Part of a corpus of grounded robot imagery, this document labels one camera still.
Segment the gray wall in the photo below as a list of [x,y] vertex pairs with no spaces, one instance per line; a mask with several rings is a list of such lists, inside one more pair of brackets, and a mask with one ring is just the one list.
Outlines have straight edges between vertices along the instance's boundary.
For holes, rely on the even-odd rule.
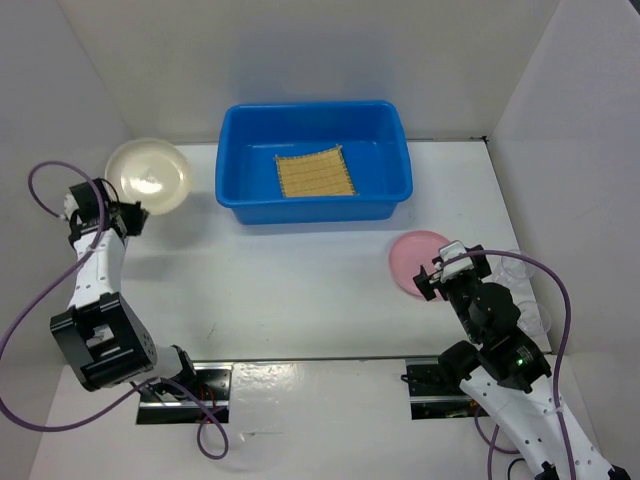
[[[606,455],[640,476],[640,16],[562,0],[490,138],[520,244],[573,300],[570,351]],[[556,315],[556,287],[539,298]]]
[[[66,159],[99,174],[129,134],[66,18],[53,0],[0,2],[0,330],[33,296],[74,261],[68,228],[40,211],[27,192],[30,168]],[[61,206],[74,174],[43,171],[43,199]],[[48,331],[66,308],[69,285],[26,319],[0,363],[0,392],[18,413],[46,422],[62,358]],[[3,478],[27,478],[38,434],[0,417]]]
[[242,102],[383,98],[410,138],[488,135],[558,0],[59,0],[135,135]]

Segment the blue container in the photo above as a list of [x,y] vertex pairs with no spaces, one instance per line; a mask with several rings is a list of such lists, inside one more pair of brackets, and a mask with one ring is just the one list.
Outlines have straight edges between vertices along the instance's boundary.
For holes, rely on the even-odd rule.
[[[275,156],[342,145],[353,196],[282,196]],[[238,105],[227,112],[216,198],[244,224],[380,220],[413,191],[404,130],[387,102]]]

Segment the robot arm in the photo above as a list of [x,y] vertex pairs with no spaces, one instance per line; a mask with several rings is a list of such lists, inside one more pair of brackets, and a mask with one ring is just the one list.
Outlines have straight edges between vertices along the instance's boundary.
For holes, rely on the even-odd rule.
[[[156,347],[151,335],[120,293],[122,263],[129,237],[137,236],[148,212],[140,203],[112,201],[104,182],[94,180],[107,212],[104,233],[76,277],[66,311],[50,328],[80,383],[89,391],[125,381],[170,378],[189,386],[196,381],[189,356],[178,346]],[[98,199],[88,183],[71,187],[65,214],[69,241],[84,257],[98,231]]]
[[[440,249],[436,272],[424,268],[414,278],[427,300],[438,290],[449,300],[470,342],[459,342],[438,358],[448,381],[471,396],[506,432],[536,480],[568,479],[569,464],[552,393],[551,367],[518,327],[520,310],[511,292],[483,283],[491,269],[486,258],[474,256],[441,268],[441,262],[467,250],[461,242]],[[607,462],[591,444],[571,410],[562,402],[577,478],[629,479]]]

